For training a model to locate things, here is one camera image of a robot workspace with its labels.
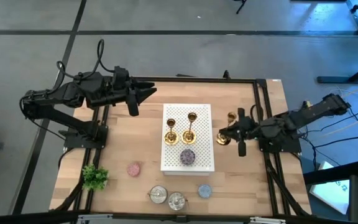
green succulent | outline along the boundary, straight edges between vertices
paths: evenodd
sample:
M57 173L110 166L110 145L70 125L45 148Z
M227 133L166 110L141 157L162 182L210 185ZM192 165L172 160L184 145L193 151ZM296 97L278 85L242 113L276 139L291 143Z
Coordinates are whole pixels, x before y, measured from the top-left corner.
M85 166L82 169L84 184L82 185L82 189L87 190L103 190L104 182L108 179L108 173L106 169L103 168L95 168L93 164L89 166Z

concrete floor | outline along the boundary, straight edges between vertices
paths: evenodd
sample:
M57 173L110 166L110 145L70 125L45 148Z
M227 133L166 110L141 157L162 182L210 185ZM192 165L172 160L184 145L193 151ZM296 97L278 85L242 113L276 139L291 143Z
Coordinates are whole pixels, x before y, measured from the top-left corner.
M71 30L79 5L80 0L0 0L0 29ZM235 15L238 6L238 2L229 0L94 0L86 3L80 30L357 29L346 3L249 0L242 12ZM109 67L125 67L133 76L182 73L221 77L223 71L229 70L232 77L282 79L290 109L297 109L303 100L316 103L336 89L335 85L317 84L317 76L347 77L358 71L358 36L78 35L67 66L69 73L91 69L101 37L105 40L103 61ZM37 130L21 115L19 98L27 90L52 86L57 73L55 62L62 59L68 38L68 35L0 35L0 141L5 143L0 151L0 215L9 213ZM355 90L358 86L340 85L340 88ZM358 95L346 100L357 113ZM72 113L63 106L58 109ZM309 130L342 118L321 119L309 125ZM349 119L327 132L352 122ZM62 129L53 123L49 127L54 131ZM358 136L358 125L326 138L321 135L311 133L309 139L318 145ZM47 134L25 213L47 211L62 144L60 139ZM313 152L305 142L301 145L303 170L307 172L313 167ZM358 161L358 140L333 144L321 151L340 164ZM318 154L317 161L324 160ZM346 218L313 196L310 200L315 215Z

purple ball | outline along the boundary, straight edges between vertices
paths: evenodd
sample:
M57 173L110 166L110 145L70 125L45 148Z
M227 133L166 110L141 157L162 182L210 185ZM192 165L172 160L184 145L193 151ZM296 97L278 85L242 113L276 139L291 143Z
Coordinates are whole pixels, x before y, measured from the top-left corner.
M190 149L185 149L180 153L180 160L184 165L192 165L195 159L196 154Z

